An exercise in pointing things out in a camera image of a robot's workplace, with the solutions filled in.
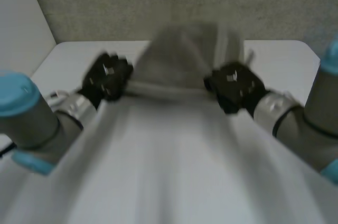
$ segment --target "black cable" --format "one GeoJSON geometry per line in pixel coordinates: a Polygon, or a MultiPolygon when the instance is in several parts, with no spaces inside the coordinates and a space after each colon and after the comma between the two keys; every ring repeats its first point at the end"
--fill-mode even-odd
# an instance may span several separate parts
{"type": "Polygon", "coordinates": [[[4,149],[0,151],[0,159],[2,159],[3,155],[7,154],[9,151],[16,148],[16,145],[14,143],[10,143],[8,146],[6,146],[4,149]]]}

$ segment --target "gray wall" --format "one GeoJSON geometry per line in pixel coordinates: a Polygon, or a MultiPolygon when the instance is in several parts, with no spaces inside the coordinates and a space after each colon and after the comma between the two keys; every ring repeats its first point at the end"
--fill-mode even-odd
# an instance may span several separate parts
{"type": "Polygon", "coordinates": [[[146,40],[163,22],[235,24],[246,39],[301,40],[317,53],[337,33],[338,0],[38,0],[57,42],[146,40]]]}

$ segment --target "white wall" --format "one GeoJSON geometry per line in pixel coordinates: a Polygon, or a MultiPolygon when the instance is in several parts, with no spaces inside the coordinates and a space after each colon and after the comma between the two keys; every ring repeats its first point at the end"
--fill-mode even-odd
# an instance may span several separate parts
{"type": "Polygon", "coordinates": [[[54,47],[37,0],[0,0],[0,69],[30,76],[54,47]]]}

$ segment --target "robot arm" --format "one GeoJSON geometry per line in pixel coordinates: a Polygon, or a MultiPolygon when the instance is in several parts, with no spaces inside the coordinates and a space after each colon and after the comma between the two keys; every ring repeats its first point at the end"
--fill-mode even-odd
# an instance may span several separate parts
{"type": "Polygon", "coordinates": [[[226,64],[204,80],[226,114],[246,109],[254,121],[338,184],[338,42],[333,43],[313,83],[305,107],[291,95],[267,90],[251,70],[226,64]]]}
{"type": "Polygon", "coordinates": [[[121,97],[132,71],[126,59],[100,55],[81,88],[66,97],[55,111],[27,76],[1,72],[0,133],[17,146],[12,159],[36,173],[50,174],[95,117],[101,101],[117,101],[121,97]]]}

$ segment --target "blue cap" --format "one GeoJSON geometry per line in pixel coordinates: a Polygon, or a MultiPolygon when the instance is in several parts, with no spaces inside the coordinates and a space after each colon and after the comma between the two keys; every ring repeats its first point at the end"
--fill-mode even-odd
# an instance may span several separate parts
{"type": "Polygon", "coordinates": [[[321,175],[338,185],[338,159],[331,162],[321,171],[321,175]]]}
{"type": "Polygon", "coordinates": [[[31,109],[40,92],[23,73],[0,70],[0,117],[15,116],[31,109]]]}
{"type": "Polygon", "coordinates": [[[46,162],[30,153],[25,153],[20,150],[16,150],[14,152],[12,155],[12,160],[20,166],[42,175],[49,175],[55,168],[54,164],[46,162]]]}
{"type": "Polygon", "coordinates": [[[328,73],[338,74],[338,38],[327,48],[321,59],[321,69],[328,73]]]}

